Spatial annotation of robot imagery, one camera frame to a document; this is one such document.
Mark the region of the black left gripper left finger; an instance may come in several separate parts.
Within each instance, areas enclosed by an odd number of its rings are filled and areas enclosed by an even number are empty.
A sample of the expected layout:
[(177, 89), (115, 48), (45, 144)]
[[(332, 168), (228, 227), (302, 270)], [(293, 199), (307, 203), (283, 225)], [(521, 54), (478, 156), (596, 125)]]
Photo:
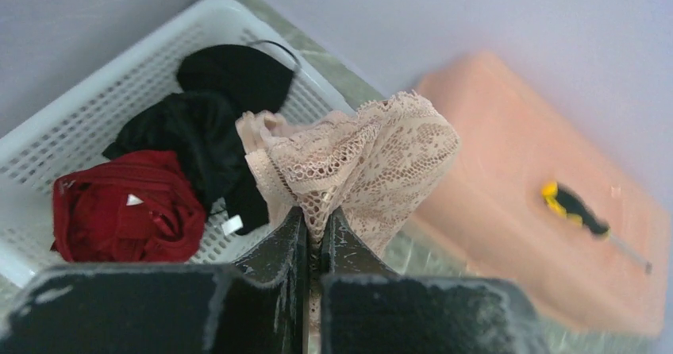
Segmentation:
[(308, 236), (299, 208), (230, 264), (68, 264), (1, 322), (4, 353), (302, 353)]

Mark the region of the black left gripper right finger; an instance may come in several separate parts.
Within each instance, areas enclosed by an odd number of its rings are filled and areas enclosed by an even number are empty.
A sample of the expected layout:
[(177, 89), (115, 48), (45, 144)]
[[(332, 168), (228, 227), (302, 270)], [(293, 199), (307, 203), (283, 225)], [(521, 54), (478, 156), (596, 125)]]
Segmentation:
[(336, 209), (320, 251), (323, 353), (548, 353), (536, 309), (504, 279), (399, 275)]

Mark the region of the beige lace bra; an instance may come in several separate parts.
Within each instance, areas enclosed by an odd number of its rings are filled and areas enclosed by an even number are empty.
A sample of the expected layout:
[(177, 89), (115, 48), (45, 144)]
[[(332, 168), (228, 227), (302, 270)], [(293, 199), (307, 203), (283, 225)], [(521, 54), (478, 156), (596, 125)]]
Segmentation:
[(246, 112), (236, 129), (270, 224), (300, 208), (313, 256), (335, 210), (381, 256), (460, 150), (454, 127), (414, 92), (364, 103), (351, 115), (334, 110), (311, 125)]

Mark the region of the red bra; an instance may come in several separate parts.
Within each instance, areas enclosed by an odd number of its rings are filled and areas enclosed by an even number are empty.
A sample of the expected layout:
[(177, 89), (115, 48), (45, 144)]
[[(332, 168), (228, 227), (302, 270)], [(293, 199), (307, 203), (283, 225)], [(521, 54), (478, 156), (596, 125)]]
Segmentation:
[(131, 152), (59, 177), (52, 250), (67, 262), (186, 262), (206, 211), (170, 151)]

